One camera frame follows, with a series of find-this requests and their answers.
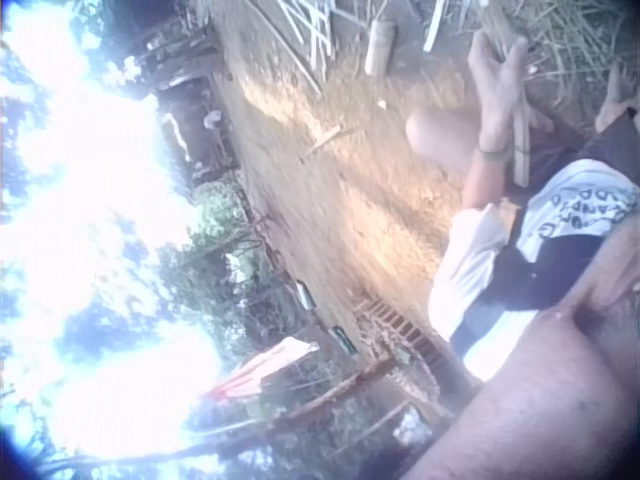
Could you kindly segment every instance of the hand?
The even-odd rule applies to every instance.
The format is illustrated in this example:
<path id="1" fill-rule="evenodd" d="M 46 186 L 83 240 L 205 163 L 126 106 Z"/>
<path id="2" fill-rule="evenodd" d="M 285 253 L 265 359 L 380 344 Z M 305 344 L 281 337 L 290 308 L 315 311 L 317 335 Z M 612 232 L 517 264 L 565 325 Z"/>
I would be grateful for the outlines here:
<path id="1" fill-rule="evenodd" d="M 483 149 L 499 150 L 509 140 L 513 112 L 523 92 L 526 57 L 524 37 L 518 38 L 501 63 L 484 32 L 478 31 L 473 36 L 467 61 L 482 108 L 480 142 Z"/>

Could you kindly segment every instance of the white shirt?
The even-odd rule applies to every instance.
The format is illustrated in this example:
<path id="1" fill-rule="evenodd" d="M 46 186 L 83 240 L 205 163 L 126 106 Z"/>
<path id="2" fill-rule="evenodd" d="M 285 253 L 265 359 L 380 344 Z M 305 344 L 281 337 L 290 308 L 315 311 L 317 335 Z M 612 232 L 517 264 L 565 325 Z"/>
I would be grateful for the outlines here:
<path id="1" fill-rule="evenodd" d="M 517 247 L 535 262 L 543 241 L 572 234 L 606 236 L 637 204 L 639 191 L 624 175 L 602 162 L 579 160 L 558 172 L 529 200 Z M 463 210 L 453 218 L 449 246 L 434 278 L 429 319 L 447 341 L 463 315 L 486 288 L 493 261 L 509 232 L 498 207 Z M 467 369 L 489 380 L 505 362 L 538 312 L 506 312 L 465 355 Z"/>

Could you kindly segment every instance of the tree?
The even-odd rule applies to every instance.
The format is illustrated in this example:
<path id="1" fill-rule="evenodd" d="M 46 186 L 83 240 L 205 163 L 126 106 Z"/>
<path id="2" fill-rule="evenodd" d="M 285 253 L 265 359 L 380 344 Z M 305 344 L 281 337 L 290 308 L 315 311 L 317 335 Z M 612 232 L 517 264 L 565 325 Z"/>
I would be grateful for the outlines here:
<path id="1" fill-rule="evenodd" d="M 368 386 L 371 382 L 379 380 L 397 366 L 396 359 L 389 353 L 382 355 L 375 362 L 368 365 L 356 375 L 344 380 L 335 388 L 309 402 L 303 407 L 276 418 L 270 422 L 258 425 L 249 425 L 250 432 L 239 435 L 237 438 L 220 442 L 206 442 L 196 444 L 170 454 L 153 454 L 144 457 L 129 457 L 119 459 L 98 459 L 88 456 L 78 456 L 60 461 L 48 462 L 40 466 L 42 475 L 51 475 L 60 470 L 93 468 L 97 466 L 115 465 L 147 465 L 156 462 L 179 460 L 199 455 L 216 453 L 223 459 L 234 458 L 243 452 L 257 447 L 268 445 L 275 437 L 283 433 L 301 428 L 316 420 L 327 410 L 339 405 L 358 390 Z"/>

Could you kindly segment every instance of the bracelet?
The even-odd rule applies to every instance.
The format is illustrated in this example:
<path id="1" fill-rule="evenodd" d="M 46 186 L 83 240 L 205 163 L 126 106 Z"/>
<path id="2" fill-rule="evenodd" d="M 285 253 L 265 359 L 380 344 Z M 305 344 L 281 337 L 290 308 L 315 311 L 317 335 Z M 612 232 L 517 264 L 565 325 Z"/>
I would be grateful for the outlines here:
<path id="1" fill-rule="evenodd" d="M 511 161 L 512 149 L 511 143 L 507 143 L 502 150 L 497 152 L 485 152 L 480 148 L 480 145 L 477 146 L 478 152 L 482 155 L 482 159 L 489 163 L 506 163 Z"/>

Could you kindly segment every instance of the dry grass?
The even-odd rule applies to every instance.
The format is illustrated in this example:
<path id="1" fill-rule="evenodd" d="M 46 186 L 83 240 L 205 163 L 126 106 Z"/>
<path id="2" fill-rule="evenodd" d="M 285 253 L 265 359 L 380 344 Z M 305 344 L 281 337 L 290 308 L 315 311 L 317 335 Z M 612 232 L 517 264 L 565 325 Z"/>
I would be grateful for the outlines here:
<path id="1" fill-rule="evenodd" d="M 533 40 L 538 71 L 529 79 L 531 90 L 543 92 L 555 113 L 568 113 L 574 126 L 590 131 L 613 60 L 638 70 L 633 7 L 615 0 L 505 0 L 505 4 Z M 552 100 L 550 86 L 555 90 Z"/>

